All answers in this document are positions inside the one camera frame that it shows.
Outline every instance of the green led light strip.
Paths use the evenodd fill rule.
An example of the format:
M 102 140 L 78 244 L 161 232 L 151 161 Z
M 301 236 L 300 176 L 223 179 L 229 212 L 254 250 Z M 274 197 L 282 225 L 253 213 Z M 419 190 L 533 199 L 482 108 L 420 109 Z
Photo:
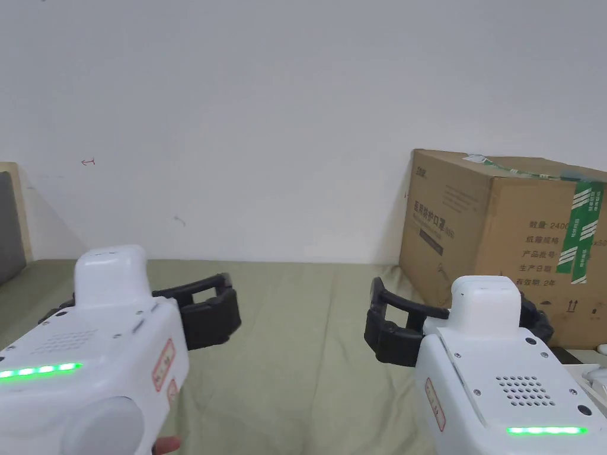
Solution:
M 60 363 L 59 365 L 44 365 L 34 368 L 7 369 L 0 371 L 0 380 L 17 377 L 47 376 L 50 373 L 72 371 L 82 367 L 82 363 Z
M 511 434 L 584 434 L 587 428 L 580 426 L 514 426 L 506 430 Z

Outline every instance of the white wall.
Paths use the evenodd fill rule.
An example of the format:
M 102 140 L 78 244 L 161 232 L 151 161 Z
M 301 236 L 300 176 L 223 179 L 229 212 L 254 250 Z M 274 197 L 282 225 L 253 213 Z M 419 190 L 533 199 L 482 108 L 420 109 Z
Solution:
M 25 172 L 36 258 L 137 242 L 396 262 L 414 147 L 607 169 L 605 17 L 602 0 L 5 0 L 0 161 Z

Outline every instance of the green tape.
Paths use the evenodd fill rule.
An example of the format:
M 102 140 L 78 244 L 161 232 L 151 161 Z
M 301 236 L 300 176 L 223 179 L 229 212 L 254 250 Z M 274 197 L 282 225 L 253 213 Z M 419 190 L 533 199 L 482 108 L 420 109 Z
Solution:
M 580 241 L 580 231 L 585 222 L 585 216 L 588 211 L 588 201 L 592 192 L 592 183 L 587 181 L 578 182 L 575 185 L 575 194 L 571 204 L 571 215 L 569 217 L 569 227 L 563 240 L 563 249 L 558 259 L 557 273 L 571 273 L 571 266 L 575 262 L 575 255 Z
M 579 178 L 557 177 L 555 175 L 548 175 L 548 174 L 534 174 L 533 172 L 525 172 L 523 170 L 511 169 L 509 167 L 505 167 L 500 164 L 497 164 L 496 162 L 491 161 L 490 159 L 488 159 L 487 157 L 485 157 L 483 155 L 468 155 L 467 157 L 464 158 L 464 160 L 472 161 L 473 163 L 484 164 L 485 166 L 491 166 L 496 169 L 500 169 L 505 172 L 509 172 L 510 174 L 520 175 L 522 177 L 541 178 L 542 180 L 580 181 Z
M 577 252 L 575 253 L 575 263 L 573 266 L 573 275 L 571 277 L 572 285 L 586 283 L 586 267 L 588 265 L 588 259 L 590 259 L 590 247 L 592 246 L 594 234 L 597 232 L 597 225 L 599 224 L 603 191 L 602 183 L 592 182 L 588 197 L 583 196 L 585 199 L 580 200 L 581 198 L 579 198 L 577 202 L 577 204 L 581 204 L 580 207 L 584 210 L 582 213 L 582 221 L 580 222 L 580 239 L 577 245 Z
M 575 185 L 573 202 L 571 204 L 569 226 L 565 239 L 563 240 L 563 248 L 558 259 L 556 271 L 557 273 L 568 274 L 571 273 L 571 269 L 573 268 L 571 284 L 577 285 L 586 283 L 586 268 L 588 266 L 588 260 L 590 259 L 590 248 L 594 241 L 594 234 L 597 232 L 597 226 L 599 224 L 599 215 L 603 202 L 603 193 L 605 191 L 604 183 L 586 181 L 581 178 L 534 174 L 518 169 L 510 169 L 508 167 L 500 166 L 483 155 L 468 155 L 468 157 L 464 159 L 501 169 L 522 177 L 577 182 Z

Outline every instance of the cardboard box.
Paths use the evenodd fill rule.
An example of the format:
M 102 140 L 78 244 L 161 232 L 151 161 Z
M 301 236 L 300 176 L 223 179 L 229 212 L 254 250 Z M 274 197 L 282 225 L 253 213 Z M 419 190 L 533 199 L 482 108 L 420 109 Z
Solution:
M 462 275 L 505 275 L 552 344 L 607 343 L 607 173 L 543 158 L 414 150 L 400 265 L 429 305 Z

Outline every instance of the red label sticker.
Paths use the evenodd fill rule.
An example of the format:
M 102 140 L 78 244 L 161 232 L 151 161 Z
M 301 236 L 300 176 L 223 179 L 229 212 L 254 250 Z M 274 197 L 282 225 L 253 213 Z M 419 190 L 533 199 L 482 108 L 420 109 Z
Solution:
M 169 386 L 166 388 L 166 397 L 169 400 L 169 407 L 171 407 L 177 399 L 178 393 L 179 388 L 177 387 L 177 382 L 175 382 L 175 378 L 173 378 L 171 379 L 171 382 L 169 382 Z
M 430 380 L 430 378 L 426 380 L 426 395 L 428 396 L 428 401 L 430 402 L 430 406 L 432 407 L 434 417 L 436 417 L 438 429 L 442 432 L 445 429 L 445 423 L 447 422 L 445 420 L 445 413 L 443 412 L 441 402 L 438 401 L 436 391 L 434 390 L 434 386 L 432 385 L 432 381 Z
M 160 392 L 162 389 L 162 384 L 164 384 L 164 380 L 166 376 L 169 374 L 169 369 L 175 359 L 175 345 L 173 344 L 173 340 L 169 338 L 169 340 L 164 345 L 164 349 L 158 358 L 158 362 L 156 362 L 156 367 L 154 371 L 152 371 L 152 380 L 154 381 L 154 387 L 156 387 L 156 392 Z

